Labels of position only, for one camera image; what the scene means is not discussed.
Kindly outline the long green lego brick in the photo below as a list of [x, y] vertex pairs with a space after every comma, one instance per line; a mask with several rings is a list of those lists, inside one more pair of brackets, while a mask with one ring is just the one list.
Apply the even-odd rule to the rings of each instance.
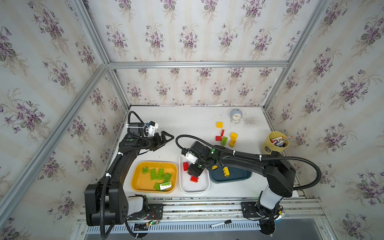
[[157, 180], [157, 169], [150, 169], [150, 178], [151, 181]]

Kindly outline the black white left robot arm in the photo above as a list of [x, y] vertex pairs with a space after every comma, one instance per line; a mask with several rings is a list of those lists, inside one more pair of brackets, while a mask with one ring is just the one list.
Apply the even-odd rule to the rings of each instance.
[[144, 150], [154, 152], [175, 138], [165, 131], [158, 133], [157, 123], [145, 123], [134, 111], [128, 113], [126, 127], [127, 134], [119, 143], [115, 159], [104, 176], [97, 183], [88, 185], [84, 192], [87, 225], [98, 226], [103, 240], [114, 226], [127, 223], [129, 217], [147, 216], [150, 207], [146, 196], [126, 196], [123, 189], [126, 176], [140, 153]]

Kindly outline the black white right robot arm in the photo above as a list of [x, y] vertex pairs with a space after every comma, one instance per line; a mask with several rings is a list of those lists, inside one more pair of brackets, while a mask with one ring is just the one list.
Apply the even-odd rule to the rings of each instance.
[[[263, 155], [239, 152], [223, 146], [211, 145], [192, 135], [179, 135], [175, 141], [182, 155], [192, 160], [188, 173], [193, 177], [197, 178], [205, 169], [211, 170], [217, 166], [237, 168], [266, 178], [268, 185], [261, 192], [255, 206], [261, 220], [276, 220], [283, 210], [280, 205], [282, 199], [292, 197], [294, 191], [314, 187], [322, 177], [322, 171], [318, 165], [301, 157], [283, 156], [276, 151]], [[315, 179], [309, 184], [295, 187], [296, 170], [291, 165], [291, 161], [302, 162], [313, 167], [316, 171]]]

